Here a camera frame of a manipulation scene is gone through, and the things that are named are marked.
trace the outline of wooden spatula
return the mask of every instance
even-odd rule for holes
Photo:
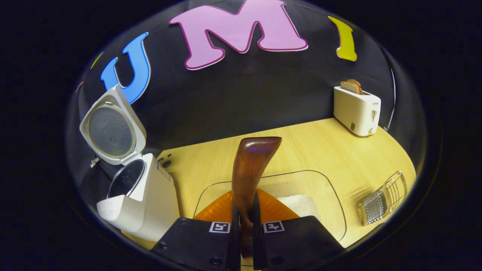
[[[233,166],[233,200],[240,212],[241,254],[253,254],[253,200],[259,180],[278,150],[281,137],[249,137],[241,140]]]

